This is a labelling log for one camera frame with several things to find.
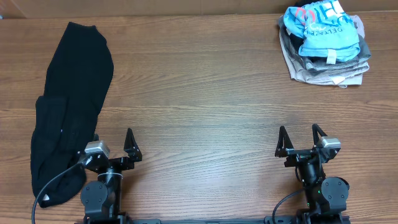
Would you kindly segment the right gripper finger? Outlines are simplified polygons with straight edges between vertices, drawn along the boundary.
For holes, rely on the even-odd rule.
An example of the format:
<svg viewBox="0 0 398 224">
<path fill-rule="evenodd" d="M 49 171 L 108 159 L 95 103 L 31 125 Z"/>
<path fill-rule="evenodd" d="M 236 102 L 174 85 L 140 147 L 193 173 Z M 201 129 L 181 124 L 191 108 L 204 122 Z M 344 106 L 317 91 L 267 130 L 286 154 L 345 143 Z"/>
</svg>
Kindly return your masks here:
<svg viewBox="0 0 398 224">
<path fill-rule="evenodd" d="M 325 137 L 327 134 L 319 127 L 317 123 L 312 124 L 312 133 L 313 133 L 313 143 L 316 145 L 320 137 Z"/>
<path fill-rule="evenodd" d="M 279 137 L 275 150 L 276 157 L 287 157 L 294 151 L 292 141 L 284 126 L 279 128 Z"/>
</svg>

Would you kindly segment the black polo shirt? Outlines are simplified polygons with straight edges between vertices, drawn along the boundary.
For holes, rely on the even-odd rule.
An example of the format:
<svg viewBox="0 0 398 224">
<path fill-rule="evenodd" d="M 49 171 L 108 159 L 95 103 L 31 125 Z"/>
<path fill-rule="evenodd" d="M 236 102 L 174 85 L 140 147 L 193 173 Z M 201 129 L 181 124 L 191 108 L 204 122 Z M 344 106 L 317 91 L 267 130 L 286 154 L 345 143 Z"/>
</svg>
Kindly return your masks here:
<svg viewBox="0 0 398 224">
<path fill-rule="evenodd" d="M 40 207 L 67 202 L 85 184 L 86 172 L 76 163 L 94 138 L 113 72 L 106 39 L 97 28 L 69 22 L 35 104 L 30 170 L 34 195 L 44 191 Z"/>
</svg>

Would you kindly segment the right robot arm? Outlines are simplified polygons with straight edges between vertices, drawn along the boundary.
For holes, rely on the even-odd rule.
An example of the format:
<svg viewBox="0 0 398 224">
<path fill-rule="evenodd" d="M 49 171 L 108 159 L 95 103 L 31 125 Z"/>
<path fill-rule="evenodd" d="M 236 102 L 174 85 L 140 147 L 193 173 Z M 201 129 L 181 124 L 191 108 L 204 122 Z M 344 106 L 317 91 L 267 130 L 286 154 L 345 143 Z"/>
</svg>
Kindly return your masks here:
<svg viewBox="0 0 398 224">
<path fill-rule="evenodd" d="M 284 165 L 295 169 L 296 179 L 302 183 L 297 190 L 277 203 L 271 223 L 349 223 L 343 216 L 349 195 L 349 183 L 341 177 L 327 177 L 323 165 L 334 159 L 341 149 L 337 138 L 328 136 L 317 124 L 312 125 L 313 146 L 295 149 L 284 126 L 279 129 L 276 157 L 286 159 Z M 277 209 L 288 199 L 305 194 L 307 208 L 297 210 L 289 217 L 277 216 Z"/>
</svg>

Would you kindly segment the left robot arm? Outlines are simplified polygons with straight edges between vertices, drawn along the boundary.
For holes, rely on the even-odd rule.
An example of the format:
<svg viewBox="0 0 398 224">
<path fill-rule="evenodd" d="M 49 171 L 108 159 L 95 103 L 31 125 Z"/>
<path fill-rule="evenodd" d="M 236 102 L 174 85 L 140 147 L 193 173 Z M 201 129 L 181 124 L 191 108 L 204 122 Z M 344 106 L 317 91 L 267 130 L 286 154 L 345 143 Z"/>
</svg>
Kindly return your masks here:
<svg viewBox="0 0 398 224">
<path fill-rule="evenodd" d="M 96 173 L 97 180 L 89 182 L 81 190 L 84 223 L 132 223 L 129 215 L 121 210 L 123 172 L 134 169 L 134 164 L 142 160 L 142 152 L 130 128 L 123 150 L 125 156 L 111 159 L 109 147 L 99 140 L 97 134 L 86 145 L 80 163 L 84 169 Z"/>
</svg>

